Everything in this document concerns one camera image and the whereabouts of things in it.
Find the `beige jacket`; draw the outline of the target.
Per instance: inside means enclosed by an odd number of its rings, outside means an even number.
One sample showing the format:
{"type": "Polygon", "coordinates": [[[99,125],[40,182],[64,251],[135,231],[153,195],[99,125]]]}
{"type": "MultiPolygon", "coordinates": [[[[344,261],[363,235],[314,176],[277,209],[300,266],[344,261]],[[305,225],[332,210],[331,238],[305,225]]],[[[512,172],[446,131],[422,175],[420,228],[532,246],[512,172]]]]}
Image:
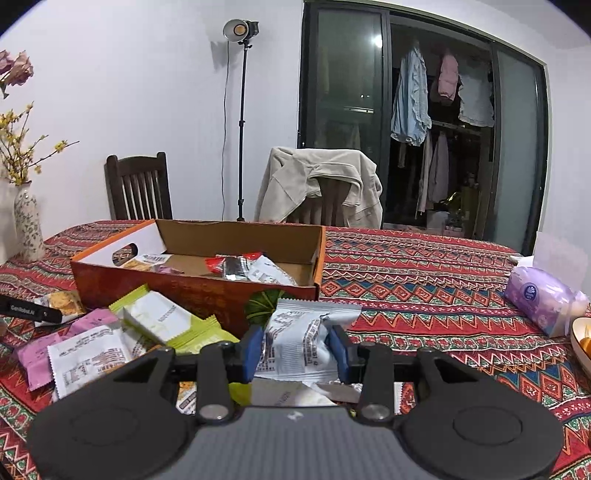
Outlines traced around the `beige jacket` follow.
{"type": "Polygon", "coordinates": [[[382,226],[383,186],[377,165],[359,150],[273,147],[260,184],[254,218],[286,223],[307,206],[317,220],[324,200],[341,226],[382,226]]]}

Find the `white foil snack packet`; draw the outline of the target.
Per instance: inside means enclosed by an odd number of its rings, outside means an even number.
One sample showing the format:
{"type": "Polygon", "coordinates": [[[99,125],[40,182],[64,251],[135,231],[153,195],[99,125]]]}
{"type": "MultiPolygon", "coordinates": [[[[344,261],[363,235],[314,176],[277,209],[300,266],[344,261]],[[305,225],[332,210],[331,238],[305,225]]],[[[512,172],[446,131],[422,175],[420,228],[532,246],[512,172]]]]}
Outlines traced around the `white foil snack packet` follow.
{"type": "Polygon", "coordinates": [[[328,382],[338,377],[338,363],[325,340],[329,328],[348,328],[362,306],[281,298],[266,323],[259,378],[328,382]]]}

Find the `dark wooden chair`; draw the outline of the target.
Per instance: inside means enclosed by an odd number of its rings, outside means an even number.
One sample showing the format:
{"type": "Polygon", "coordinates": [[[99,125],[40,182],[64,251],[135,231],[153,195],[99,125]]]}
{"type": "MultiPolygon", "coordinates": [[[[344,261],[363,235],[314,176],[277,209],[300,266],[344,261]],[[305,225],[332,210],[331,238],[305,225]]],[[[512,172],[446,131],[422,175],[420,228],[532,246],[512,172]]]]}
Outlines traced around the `dark wooden chair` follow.
{"type": "Polygon", "coordinates": [[[112,219],[172,219],[164,152],[121,159],[109,155],[104,173],[112,219]]]}

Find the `green white snack bag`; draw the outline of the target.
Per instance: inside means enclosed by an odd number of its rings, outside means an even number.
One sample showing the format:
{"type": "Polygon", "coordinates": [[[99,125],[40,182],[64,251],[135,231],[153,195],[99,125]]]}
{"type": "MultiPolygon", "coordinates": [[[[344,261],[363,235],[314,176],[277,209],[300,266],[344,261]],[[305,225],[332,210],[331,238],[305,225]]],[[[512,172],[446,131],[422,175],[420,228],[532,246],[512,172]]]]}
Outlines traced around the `green white snack bag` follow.
{"type": "Polygon", "coordinates": [[[238,343],[214,315],[201,319],[147,285],[129,292],[109,309],[144,337],[177,354],[198,354],[203,347],[222,341],[238,343]]]}

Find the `orange cracker snack packet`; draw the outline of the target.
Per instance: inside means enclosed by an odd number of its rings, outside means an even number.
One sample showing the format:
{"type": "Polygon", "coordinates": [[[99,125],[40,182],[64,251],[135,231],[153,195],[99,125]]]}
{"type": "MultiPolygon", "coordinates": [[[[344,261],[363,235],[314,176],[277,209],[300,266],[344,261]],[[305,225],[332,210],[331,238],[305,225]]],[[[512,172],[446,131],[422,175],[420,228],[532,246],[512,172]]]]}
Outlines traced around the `orange cracker snack packet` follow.
{"type": "Polygon", "coordinates": [[[87,313],[76,291],[56,291],[32,300],[43,307],[59,310],[62,314],[58,325],[77,319],[87,313]]]}

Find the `white hanging garment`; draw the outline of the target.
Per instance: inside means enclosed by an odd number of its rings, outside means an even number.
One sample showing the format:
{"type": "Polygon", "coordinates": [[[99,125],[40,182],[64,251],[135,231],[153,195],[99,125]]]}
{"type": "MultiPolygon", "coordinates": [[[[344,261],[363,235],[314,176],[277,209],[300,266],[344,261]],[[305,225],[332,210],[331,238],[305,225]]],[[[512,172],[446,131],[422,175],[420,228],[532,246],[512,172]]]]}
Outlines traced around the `white hanging garment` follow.
{"type": "Polygon", "coordinates": [[[487,69],[466,67],[460,70],[459,77],[459,119],[473,126],[492,128],[494,107],[487,69]]]}

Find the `light blue denim shirt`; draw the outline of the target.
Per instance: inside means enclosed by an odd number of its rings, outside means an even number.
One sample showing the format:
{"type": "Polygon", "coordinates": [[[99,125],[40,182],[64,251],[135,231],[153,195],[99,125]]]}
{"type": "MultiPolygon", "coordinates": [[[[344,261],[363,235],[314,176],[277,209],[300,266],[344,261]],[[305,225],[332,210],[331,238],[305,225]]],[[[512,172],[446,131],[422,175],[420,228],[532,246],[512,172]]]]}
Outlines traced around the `light blue denim shirt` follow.
{"type": "Polygon", "coordinates": [[[420,43],[415,39],[401,59],[394,92],[391,137],[400,143],[419,147],[431,128],[427,66],[420,43]]]}

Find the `purple tissue pack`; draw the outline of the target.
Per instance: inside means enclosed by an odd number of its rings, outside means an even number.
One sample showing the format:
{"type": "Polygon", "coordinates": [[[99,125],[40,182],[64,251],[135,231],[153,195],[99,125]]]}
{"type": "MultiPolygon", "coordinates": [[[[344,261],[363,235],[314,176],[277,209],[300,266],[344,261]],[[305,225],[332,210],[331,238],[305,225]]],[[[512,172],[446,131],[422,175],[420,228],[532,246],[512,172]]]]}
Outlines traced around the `purple tissue pack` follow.
{"type": "Polygon", "coordinates": [[[571,322],[582,317],[589,298],[573,291],[549,273],[516,266],[509,275],[504,297],[548,337],[567,336],[571,322]]]}

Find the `colourful patterned tablecloth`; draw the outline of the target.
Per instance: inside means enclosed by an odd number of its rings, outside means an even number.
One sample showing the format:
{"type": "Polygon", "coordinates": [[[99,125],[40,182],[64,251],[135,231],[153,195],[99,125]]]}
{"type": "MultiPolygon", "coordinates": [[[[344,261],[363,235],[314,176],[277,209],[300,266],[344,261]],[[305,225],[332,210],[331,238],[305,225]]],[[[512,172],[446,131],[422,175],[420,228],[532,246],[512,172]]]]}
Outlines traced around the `colourful patterned tablecloth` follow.
{"type": "MultiPolygon", "coordinates": [[[[1,293],[33,300],[73,290],[70,258],[135,226],[104,220],[71,227],[45,241],[46,255],[1,262],[1,293]]],[[[392,230],[329,228],[321,299],[363,304],[349,334],[397,353],[434,346],[537,400],[563,425],[552,479],[590,479],[590,380],[570,339],[548,338],[502,296],[512,268],[508,247],[392,230]]],[[[40,479],[25,436],[52,387],[28,390],[11,347],[49,333],[1,317],[1,469],[8,479],[40,479]]]]}

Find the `floral ceramic vase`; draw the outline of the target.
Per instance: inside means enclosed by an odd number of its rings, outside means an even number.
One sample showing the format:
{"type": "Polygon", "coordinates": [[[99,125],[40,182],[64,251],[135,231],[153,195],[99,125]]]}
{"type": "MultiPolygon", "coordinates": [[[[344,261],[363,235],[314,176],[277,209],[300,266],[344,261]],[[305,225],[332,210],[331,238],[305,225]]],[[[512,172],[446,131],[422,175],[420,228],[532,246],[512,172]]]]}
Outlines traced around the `floral ceramic vase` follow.
{"type": "Polygon", "coordinates": [[[13,204],[15,229],[21,246],[21,257],[25,262],[38,261],[45,255],[40,214],[36,197],[31,192],[31,184],[31,181],[27,181],[17,187],[13,204]]]}

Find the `black framed sliding glass door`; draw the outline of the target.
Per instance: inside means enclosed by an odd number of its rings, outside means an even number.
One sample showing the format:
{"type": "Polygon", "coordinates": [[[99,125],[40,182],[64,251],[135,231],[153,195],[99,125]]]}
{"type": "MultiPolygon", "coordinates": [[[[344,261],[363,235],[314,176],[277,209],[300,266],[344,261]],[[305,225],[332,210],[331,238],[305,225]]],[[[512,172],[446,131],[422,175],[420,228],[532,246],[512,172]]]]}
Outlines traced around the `black framed sliding glass door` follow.
{"type": "Polygon", "coordinates": [[[540,62],[399,7],[308,1],[300,105],[301,147],[376,164],[384,226],[533,251],[548,156],[540,62]]]}

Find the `white printed snack packet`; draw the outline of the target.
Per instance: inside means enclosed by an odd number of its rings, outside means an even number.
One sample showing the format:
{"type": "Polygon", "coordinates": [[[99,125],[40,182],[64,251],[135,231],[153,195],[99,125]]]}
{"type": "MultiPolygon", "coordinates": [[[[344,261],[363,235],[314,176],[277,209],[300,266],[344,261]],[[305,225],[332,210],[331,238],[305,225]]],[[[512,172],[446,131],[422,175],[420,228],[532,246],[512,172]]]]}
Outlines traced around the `white printed snack packet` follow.
{"type": "Polygon", "coordinates": [[[145,354],[147,337],[120,322],[94,327],[48,347],[58,399],[145,354]]]}

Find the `pink snack packet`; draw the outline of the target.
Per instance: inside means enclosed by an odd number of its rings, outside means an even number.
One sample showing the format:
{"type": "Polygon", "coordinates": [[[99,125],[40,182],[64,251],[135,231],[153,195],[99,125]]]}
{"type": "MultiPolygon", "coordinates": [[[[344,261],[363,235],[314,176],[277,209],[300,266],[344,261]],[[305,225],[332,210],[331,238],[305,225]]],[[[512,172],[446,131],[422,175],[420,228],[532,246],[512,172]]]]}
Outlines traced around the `pink snack packet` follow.
{"type": "Polygon", "coordinates": [[[17,350],[16,356],[26,372],[27,385],[35,391],[53,380],[48,347],[61,343],[94,327],[108,325],[117,320],[108,309],[97,309],[75,320],[66,333],[53,332],[33,340],[17,350]]]}

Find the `bowl with oranges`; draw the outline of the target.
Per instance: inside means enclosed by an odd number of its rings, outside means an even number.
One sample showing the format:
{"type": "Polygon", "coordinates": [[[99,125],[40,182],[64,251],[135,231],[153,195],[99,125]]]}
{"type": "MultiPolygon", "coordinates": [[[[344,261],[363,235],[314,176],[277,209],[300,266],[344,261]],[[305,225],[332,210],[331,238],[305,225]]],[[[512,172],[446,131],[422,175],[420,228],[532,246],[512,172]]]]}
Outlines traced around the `bowl with oranges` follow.
{"type": "Polygon", "coordinates": [[[573,351],[579,362],[590,369],[590,318],[576,318],[570,327],[570,339],[573,351]]]}

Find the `red silver snack packet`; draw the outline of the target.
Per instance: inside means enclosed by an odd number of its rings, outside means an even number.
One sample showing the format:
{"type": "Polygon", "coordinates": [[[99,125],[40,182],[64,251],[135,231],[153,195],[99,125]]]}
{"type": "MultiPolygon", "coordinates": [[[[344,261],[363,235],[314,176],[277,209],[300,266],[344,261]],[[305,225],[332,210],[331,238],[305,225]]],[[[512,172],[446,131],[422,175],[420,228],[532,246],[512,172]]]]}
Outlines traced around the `red silver snack packet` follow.
{"type": "Polygon", "coordinates": [[[221,276],[228,281],[297,286],[297,281],[292,275],[276,265],[262,252],[216,255],[206,258],[205,266],[212,274],[221,276]]]}

